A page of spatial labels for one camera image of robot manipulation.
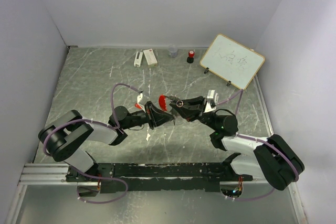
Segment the red handled metal key holder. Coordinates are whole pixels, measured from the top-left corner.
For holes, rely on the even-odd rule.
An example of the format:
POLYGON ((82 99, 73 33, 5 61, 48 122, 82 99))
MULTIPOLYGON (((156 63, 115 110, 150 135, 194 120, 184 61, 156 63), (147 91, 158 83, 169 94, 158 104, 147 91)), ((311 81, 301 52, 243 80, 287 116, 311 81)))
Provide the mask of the red handled metal key holder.
POLYGON ((178 108, 181 108, 184 105, 183 101, 178 99, 175 95, 166 96, 162 94, 159 96, 158 102, 161 110, 163 111, 168 111, 168 102, 175 104, 178 108))

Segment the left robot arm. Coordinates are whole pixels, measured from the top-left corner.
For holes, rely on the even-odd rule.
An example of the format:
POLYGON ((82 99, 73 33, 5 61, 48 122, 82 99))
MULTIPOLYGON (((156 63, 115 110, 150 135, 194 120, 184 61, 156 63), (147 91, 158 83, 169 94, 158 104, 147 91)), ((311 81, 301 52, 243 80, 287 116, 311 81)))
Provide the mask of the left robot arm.
POLYGON ((98 164, 80 147, 86 141, 97 141, 116 146, 128 135, 125 130, 147 124, 154 129, 173 121, 174 116, 157 108, 152 102, 138 105, 139 110, 130 113, 126 107, 114 108, 107 124, 85 119, 77 110, 71 110, 50 123, 38 133, 45 155, 56 162, 65 162, 77 170, 85 181, 97 178, 98 164))

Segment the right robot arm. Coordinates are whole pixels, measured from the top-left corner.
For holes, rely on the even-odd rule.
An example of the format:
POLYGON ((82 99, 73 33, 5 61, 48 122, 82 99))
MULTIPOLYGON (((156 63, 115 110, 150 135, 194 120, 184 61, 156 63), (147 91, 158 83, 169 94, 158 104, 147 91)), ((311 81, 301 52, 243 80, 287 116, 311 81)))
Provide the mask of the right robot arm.
POLYGON ((277 190, 297 182, 305 166, 286 141, 278 134, 255 137, 241 134, 237 114, 219 109, 214 99, 197 97, 182 100, 169 96, 172 111, 188 122, 195 120, 208 126, 212 145, 231 151, 235 157, 223 167, 223 176, 230 181, 242 174, 265 178, 277 190))

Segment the red black stamp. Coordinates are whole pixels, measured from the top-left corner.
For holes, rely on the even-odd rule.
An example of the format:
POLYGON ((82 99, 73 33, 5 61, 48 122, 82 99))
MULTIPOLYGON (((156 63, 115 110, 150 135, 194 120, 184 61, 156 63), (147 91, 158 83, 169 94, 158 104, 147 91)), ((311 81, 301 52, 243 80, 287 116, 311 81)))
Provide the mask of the red black stamp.
POLYGON ((193 63, 194 62, 194 56, 195 56, 195 52, 193 50, 190 50, 188 52, 187 63, 193 63))

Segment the white green staple box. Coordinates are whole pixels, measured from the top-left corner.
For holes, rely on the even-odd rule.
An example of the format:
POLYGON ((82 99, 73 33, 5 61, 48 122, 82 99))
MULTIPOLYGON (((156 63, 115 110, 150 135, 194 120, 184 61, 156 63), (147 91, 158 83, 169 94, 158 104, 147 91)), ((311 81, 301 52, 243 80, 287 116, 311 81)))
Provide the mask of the white green staple box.
POLYGON ((156 59, 156 56, 154 54, 153 49, 147 49, 143 51, 143 54, 145 56, 145 59, 147 61, 148 67, 155 67, 158 65, 158 61, 156 59))

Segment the clear paperclip jar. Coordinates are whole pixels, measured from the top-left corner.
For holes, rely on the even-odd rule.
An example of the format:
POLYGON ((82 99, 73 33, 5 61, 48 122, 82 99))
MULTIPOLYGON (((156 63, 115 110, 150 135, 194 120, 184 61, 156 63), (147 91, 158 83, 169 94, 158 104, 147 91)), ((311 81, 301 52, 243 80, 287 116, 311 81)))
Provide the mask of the clear paperclip jar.
POLYGON ((176 58, 178 54, 178 49, 174 45, 169 45, 168 52, 171 58, 176 58))

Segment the yellow framed whiteboard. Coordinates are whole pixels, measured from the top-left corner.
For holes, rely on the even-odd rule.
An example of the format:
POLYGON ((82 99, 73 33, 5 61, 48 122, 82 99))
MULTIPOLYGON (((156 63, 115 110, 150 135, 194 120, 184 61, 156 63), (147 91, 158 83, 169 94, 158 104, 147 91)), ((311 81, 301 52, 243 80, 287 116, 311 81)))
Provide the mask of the yellow framed whiteboard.
POLYGON ((264 62, 264 56, 218 34, 199 64, 231 85, 245 90, 264 62))

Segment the white stapler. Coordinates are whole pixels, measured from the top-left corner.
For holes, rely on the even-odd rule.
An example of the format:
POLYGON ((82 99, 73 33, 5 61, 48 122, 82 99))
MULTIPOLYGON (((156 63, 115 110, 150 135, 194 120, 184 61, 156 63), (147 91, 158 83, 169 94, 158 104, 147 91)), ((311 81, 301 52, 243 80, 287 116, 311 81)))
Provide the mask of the white stapler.
POLYGON ((133 65, 135 67, 141 67, 142 65, 142 58, 143 58, 143 52, 142 51, 137 51, 135 54, 135 58, 134 58, 134 63, 133 65))

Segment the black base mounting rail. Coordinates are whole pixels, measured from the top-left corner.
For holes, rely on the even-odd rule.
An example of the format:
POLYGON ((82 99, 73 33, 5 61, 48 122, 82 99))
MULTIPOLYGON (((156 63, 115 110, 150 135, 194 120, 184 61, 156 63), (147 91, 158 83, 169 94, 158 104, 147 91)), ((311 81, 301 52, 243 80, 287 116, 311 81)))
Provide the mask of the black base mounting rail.
POLYGON ((160 190, 204 190, 219 192, 220 184, 239 181, 251 181, 250 175, 238 175, 230 163, 99 163, 86 177, 68 169, 67 182, 95 183, 103 194, 122 192, 128 184, 128 191, 160 191, 160 190))

